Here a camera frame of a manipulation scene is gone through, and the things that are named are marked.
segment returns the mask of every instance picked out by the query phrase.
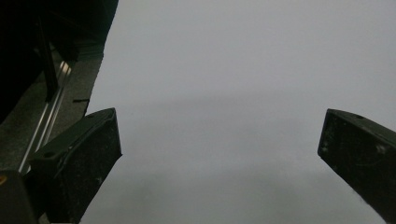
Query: black plastic part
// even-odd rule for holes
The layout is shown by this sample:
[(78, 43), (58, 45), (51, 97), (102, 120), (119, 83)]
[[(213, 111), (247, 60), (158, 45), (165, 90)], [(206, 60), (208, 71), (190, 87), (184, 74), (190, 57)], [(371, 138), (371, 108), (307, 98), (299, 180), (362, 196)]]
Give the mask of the black plastic part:
[(319, 156), (387, 222), (396, 222), (396, 133), (362, 116), (329, 109)]
[(0, 223), (37, 223), (18, 171), (0, 171)]
[(86, 116), (40, 148), (30, 164), (48, 193), (49, 221), (79, 223), (120, 156), (114, 108)]

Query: gray tabletop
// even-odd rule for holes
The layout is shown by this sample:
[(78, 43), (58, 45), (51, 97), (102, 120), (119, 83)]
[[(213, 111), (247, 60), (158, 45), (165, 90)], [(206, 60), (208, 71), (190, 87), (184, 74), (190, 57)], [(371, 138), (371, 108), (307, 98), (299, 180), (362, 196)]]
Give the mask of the gray tabletop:
[(392, 1), (120, 1), (89, 113), (123, 157), (82, 223), (383, 223), (317, 154), (327, 108), (396, 130)]

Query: metal rail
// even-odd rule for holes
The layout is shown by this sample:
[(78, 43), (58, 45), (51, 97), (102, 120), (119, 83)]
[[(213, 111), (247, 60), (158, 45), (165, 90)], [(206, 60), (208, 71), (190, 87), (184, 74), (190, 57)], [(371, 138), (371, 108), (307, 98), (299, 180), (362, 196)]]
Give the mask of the metal rail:
[(64, 88), (67, 86), (70, 79), (70, 73), (70, 66), (66, 62), (62, 62), (57, 75), (59, 88), (55, 92), (54, 97), (52, 97), (49, 102), (46, 102), (40, 120), (38, 121), (29, 145), (26, 148), (26, 152), (18, 170), (22, 175), (27, 174), (30, 169), (27, 159), (41, 147), (46, 145), (50, 139), (50, 133), (64, 98)]

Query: white surface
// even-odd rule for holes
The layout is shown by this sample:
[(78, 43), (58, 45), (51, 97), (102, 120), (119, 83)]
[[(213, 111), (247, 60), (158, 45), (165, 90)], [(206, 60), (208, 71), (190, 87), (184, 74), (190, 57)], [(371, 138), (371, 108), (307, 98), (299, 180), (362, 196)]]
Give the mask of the white surface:
[(396, 2), (121, 0), (89, 113), (123, 157), (82, 223), (383, 223), (317, 155), (327, 108), (396, 130)]

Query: screw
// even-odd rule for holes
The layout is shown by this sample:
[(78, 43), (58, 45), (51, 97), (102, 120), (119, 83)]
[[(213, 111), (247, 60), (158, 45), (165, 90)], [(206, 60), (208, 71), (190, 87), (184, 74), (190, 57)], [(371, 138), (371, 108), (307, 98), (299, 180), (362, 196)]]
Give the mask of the screw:
[(6, 183), (7, 181), (7, 176), (6, 175), (0, 175), (0, 186)]

